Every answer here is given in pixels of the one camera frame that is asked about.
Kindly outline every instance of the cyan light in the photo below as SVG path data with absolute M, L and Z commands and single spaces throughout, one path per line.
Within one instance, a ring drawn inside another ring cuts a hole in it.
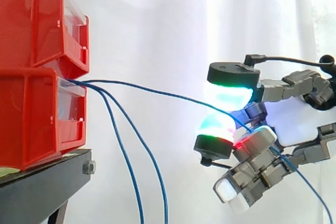
M 213 106 L 227 112 L 241 110 L 252 97 L 253 90 L 247 88 L 224 87 L 208 83 L 207 99 Z M 220 137 L 234 141 L 235 121 L 228 115 L 214 112 L 208 115 L 198 129 L 198 135 Z
M 210 103 L 225 111 L 241 110 L 252 97 L 253 90 L 218 86 L 208 83 L 206 94 Z
M 220 112 L 214 112 L 205 118 L 197 134 L 220 137 L 233 142 L 235 131 L 236 124 L 230 116 Z

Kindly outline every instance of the black shelf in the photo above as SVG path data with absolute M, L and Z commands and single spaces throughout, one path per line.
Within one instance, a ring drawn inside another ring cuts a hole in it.
M 0 178 L 0 224 L 38 224 L 55 215 L 90 181 L 83 172 L 89 161 L 91 150 L 77 149 L 53 163 Z

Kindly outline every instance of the blue wire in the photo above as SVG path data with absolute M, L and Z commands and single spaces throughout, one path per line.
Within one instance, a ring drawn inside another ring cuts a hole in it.
M 140 192 L 139 192 L 139 188 L 138 188 L 138 183 L 137 183 L 136 178 L 135 178 L 135 174 L 134 174 L 134 171 L 133 171 L 133 168 L 132 168 L 132 164 L 131 164 L 131 162 L 130 162 L 130 160 L 128 158 L 127 152 L 126 152 L 126 150 L 125 150 L 125 148 L 124 148 L 124 146 L 122 144 L 121 137 L 120 137 L 120 134 L 119 134 L 119 130 L 118 130 L 116 121 L 114 119 L 111 106 L 110 106 L 110 104 L 109 104 L 106 96 L 102 93 L 102 91 L 99 90 L 99 89 L 97 89 L 97 88 L 95 88 L 94 85 L 89 85 L 89 84 L 86 84 L 86 83 L 83 83 L 81 85 L 86 86 L 88 88 L 91 88 L 91 89 L 97 91 L 103 97 L 103 99 L 104 99 L 104 102 L 106 104 L 106 107 L 107 107 L 107 109 L 109 111 L 109 114 L 110 114 L 110 117 L 111 117 L 111 121 L 112 121 L 112 125 L 113 125 L 113 128 L 114 128 L 115 135 L 117 136 L 117 140 L 118 140 L 120 149 L 122 151 L 122 154 L 124 156 L 124 159 L 126 161 L 128 170 L 129 170 L 131 178 L 132 178 L 133 187 L 134 187 L 134 191 L 135 191 L 135 195 L 136 195 L 136 200 L 138 202 L 138 209 L 139 209 L 139 214 L 140 214 L 140 224 L 144 224 L 143 208 L 142 208 L 141 196 L 140 196 Z
M 152 160 L 152 163 L 153 163 L 153 165 L 155 167 L 156 174 L 158 175 L 158 178 L 159 178 L 159 182 L 160 182 L 160 186 L 161 186 L 161 192 L 162 192 L 162 198 L 163 198 L 164 223 L 168 224 L 169 212 L 168 212 L 167 193 L 166 193 L 166 190 L 165 190 L 164 181 L 163 181 L 160 169 L 159 169 L 159 165 L 158 165 L 158 163 L 157 163 L 157 161 L 156 161 L 153 153 L 151 152 L 150 148 L 147 146 L 146 142 L 143 140 L 142 136 L 140 135 L 137 127 L 134 125 L 134 123 L 132 122 L 132 120 L 130 119 L 130 117 L 128 116 L 128 114 L 124 110 L 124 108 L 121 106 L 121 104 L 116 100 L 116 98 L 113 95 L 111 95 L 110 92 L 108 92 L 107 90 L 105 90 L 105 89 L 103 89 L 101 87 L 98 87 L 98 86 L 95 86 L 95 85 L 91 85 L 91 84 L 88 84 L 88 83 L 85 83 L 85 82 L 73 81 L 73 80 L 71 80 L 71 82 L 73 82 L 74 84 L 77 84 L 77 85 L 86 86 L 88 88 L 92 88 L 93 87 L 93 88 L 98 89 L 101 92 L 105 93 L 107 96 L 109 96 L 112 99 L 112 101 L 117 105 L 117 107 L 124 114 L 124 116 L 126 117 L 127 121 L 130 123 L 130 125 L 132 126 L 134 132 L 138 136 L 141 144 L 143 145 L 143 147 L 146 149 L 147 153 L 149 154 L 149 156 L 150 156 L 150 158 Z
M 277 149 L 275 149 L 273 146 L 270 147 L 270 149 L 275 152 L 277 155 L 279 155 L 283 161 L 285 161 L 289 167 L 291 169 L 293 169 L 295 172 L 297 172 L 300 177 L 304 180 L 304 182 L 306 182 L 306 184 L 308 185 L 308 187 L 314 192 L 314 194 L 317 196 L 317 198 L 321 201 L 322 205 L 324 206 L 324 208 L 327 211 L 329 220 L 330 220 L 330 224 L 333 224 L 333 220 L 332 220 L 332 216 L 331 216 L 331 212 L 327 206 L 327 204 L 324 202 L 324 200 L 322 199 L 322 197 L 319 195 L 319 193 L 315 190 L 315 188 L 309 183 L 309 181 L 307 180 L 307 178 L 295 167 L 295 165 L 284 155 L 282 155 Z
M 219 112 L 222 112 L 222 113 L 230 116 L 233 120 L 235 120 L 242 127 L 244 127 L 248 132 L 251 132 L 251 133 L 253 132 L 249 127 L 247 127 L 244 123 L 242 123 L 239 119 L 235 118 L 230 113 L 228 113 L 228 112 L 226 112 L 224 110 L 221 110 L 219 108 L 216 108 L 216 107 L 212 106 L 211 104 L 208 104 L 208 103 L 205 103 L 205 102 L 201 102 L 201 101 L 189 98 L 189 97 L 184 97 L 184 96 L 179 95 L 179 94 L 173 94 L 173 93 L 163 92 L 163 91 L 159 91 L 159 90 L 155 90 L 155 89 L 149 89 L 149 88 L 146 88 L 146 87 L 142 87 L 142 86 L 139 86 L 139 85 L 136 85 L 136 84 L 132 84 L 132 83 L 128 83 L 128 82 L 123 82 L 123 81 L 88 80 L 88 81 L 84 81 L 84 82 L 85 83 L 100 82 L 100 83 L 121 84 L 121 85 L 130 86 L 130 87 L 137 88 L 137 89 L 142 89 L 144 91 L 148 91 L 148 92 L 152 92 L 152 93 L 156 93 L 156 94 L 162 94 L 162 95 L 166 95 L 166 96 L 169 96 L 169 97 L 175 97 L 175 98 L 183 99 L 183 100 L 186 100 L 186 101 L 194 102 L 194 103 L 197 103 L 197 104 L 200 104 L 200 105 L 207 106 L 207 107 L 209 107 L 211 109 L 217 110 Z
M 251 133 L 253 132 L 252 129 L 248 128 L 244 123 L 242 123 L 239 119 L 235 118 L 234 116 L 232 116 L 228 112 L 223 111 L 221 109 L 218 109 L 218 108 L 216 108 L 216 107 L 214 107 L 214 106 L 212 106 L 208 103 L 205 103 L 205 102 L 197 101 L 195 99 L 184 97 L 184 96 L 178 95 L 178 94 L 172 94 L 172 93 L 163 92 L 163 91 L 159 91 L 159 90 L 149 89 L 149 88 L 146 88 L 146 87 L 142 87 L 142 86 L 139 86 L 139 85 L 136 85 L 136 84 L 123 82 L 123 81 L 110 81 L 110 80 L 88 80 L 88 81 L 85 81 L 85 83 L 93 83 L 93 82 L 121 84 L 121 85 L 125 85 L 125 86 L 134 87 L 134 88 L 137 88 L 137 89 L 142 89 L 142 90 L 145 90 L 145 91 L 148 91 L 148 92 L 162 94 L 162 95 L 166 95 L 166 96 L 170 96 L 170 97 L 175 97 L 175 98 L 183 99 L 183 100 L 186 100 L 186 101 L 191 101 L 191 102 L 194 102 L 194 103 L 197 103 L 197 104 L 200 104 L 200 105 L 204 105 L 204 106 L 207 106 L 209 108 L 212 108 L 214 110 L 217 110 L 219 112 L 222 112 L 224 114 L 229 115 L 233 120 L 235 120 L 237 123 L 239 123 L 248 132 L 251 132 Z M 272 146 L 270 147 L 270 149 L 272 151 L 274 151 L 277 155 L 279 155 L 294 171 L 296 171 L 299 174 L 299 176 L 303 179 L 303 181 L 308 185 L 308 187 L 315 193 L 317 198 L 322 202 L 324 208 L 326 209 L 328 217 L 330 219 L 330 223 L 333 224 L 334 222 L 332 220 L 332 216 L 331 216 L 331 213 L 330 213 L 330 210 L 329 210 L 327 204 L 323 201 L 322 197 L 313 188 L 313 186 L 309 183 L 309 181 L 305 178 L 305 176 L 295 167 L 295 165 L 289 159 L 287 159 L 285 156 L 283 156 L 277 149 L 275 149 Z

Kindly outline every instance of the red plastic drawer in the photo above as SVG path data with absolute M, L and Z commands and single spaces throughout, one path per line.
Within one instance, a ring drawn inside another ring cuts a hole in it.
M 0 167 L 25 170 L 85 144 L 86 89 L 52 69 L 0 69 Z
M 0 68 L 47 67 L 75 79 L 89 71 L 89 21 L 73 0 L 1 0 Z

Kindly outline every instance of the bolt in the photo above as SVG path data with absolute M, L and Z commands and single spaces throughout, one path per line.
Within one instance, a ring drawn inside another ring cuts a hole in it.
M 96 172 L 96 161 L 87 161 L 83 164 L 83 173 L 87 175 L 94 174 Z

